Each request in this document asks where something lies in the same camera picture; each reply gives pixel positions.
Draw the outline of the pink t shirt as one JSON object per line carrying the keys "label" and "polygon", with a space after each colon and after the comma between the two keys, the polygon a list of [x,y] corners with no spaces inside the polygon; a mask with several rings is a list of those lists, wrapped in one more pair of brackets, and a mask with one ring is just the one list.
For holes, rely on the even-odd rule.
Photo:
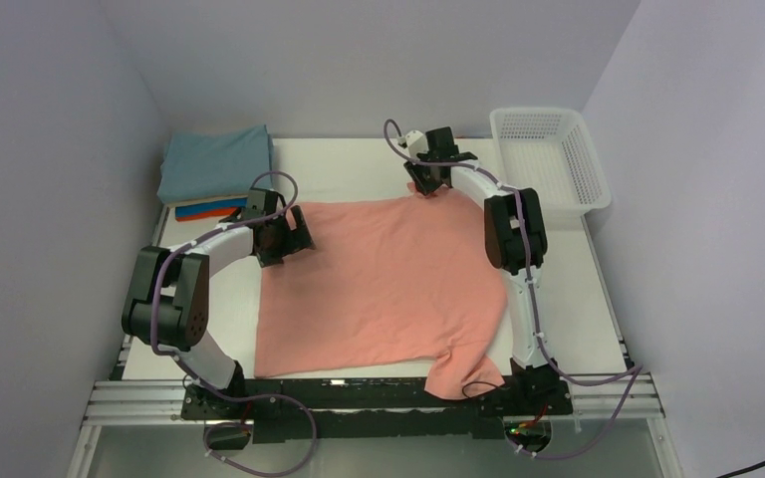
{"label": "pink t shirt", "polygon": [[262,272],[256,376],[427,359],[439,398],[501,382],[488,351],[506,291],[475,202],[447,190],[302,209],[315,246]]}

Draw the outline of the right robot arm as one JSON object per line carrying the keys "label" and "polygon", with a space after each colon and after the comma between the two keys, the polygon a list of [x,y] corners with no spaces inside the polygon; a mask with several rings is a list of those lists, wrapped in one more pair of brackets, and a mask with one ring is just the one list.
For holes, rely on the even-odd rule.
{"label": "right robot arm", "polygon": [[532,413],[566,385],[546,351],[538,315],[537,288],[548,239],[538,193],[518,189],[486,169],[478,157],[455,143],[450,127],[399,133],[386,141],[404,158],[403,167],[424,197],[441,188],[455,189],[483,211],[485,252],[506,287],[512,333],[512,383],[515,409]]}

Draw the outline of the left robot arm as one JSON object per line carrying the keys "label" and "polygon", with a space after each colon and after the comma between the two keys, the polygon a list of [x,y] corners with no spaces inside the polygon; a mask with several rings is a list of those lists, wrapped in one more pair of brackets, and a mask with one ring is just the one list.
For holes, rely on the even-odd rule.
{"label": "left robot arm", "polygon": [[294,198],[253,188],[244,206],[208,232],[170,248],[145,246],[138,252],[122,329],[156,355],[171,358],[194,385],[208,390],[207,405],[217,415],[234,417],[247,400],[244,371],[207,331],[211,279],[249,257],[266,268],[313,246]]}

